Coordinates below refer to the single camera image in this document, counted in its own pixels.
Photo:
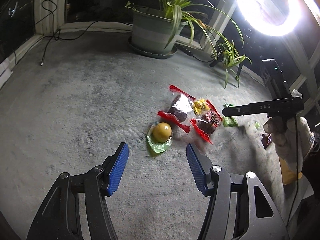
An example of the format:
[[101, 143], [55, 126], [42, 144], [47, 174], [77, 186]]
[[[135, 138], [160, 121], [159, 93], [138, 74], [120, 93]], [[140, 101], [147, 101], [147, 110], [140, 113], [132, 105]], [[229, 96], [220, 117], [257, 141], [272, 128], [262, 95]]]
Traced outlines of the white gloved right hand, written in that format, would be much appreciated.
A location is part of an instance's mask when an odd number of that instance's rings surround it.
[[279, 116], [270, 118], [264, 124], [264, 131], [271, 135], [278, 157], [292, 172], [301, 172], [307, 156], [318, 150], [319, 134], [311, 131], [302, 116], [287, 121]]

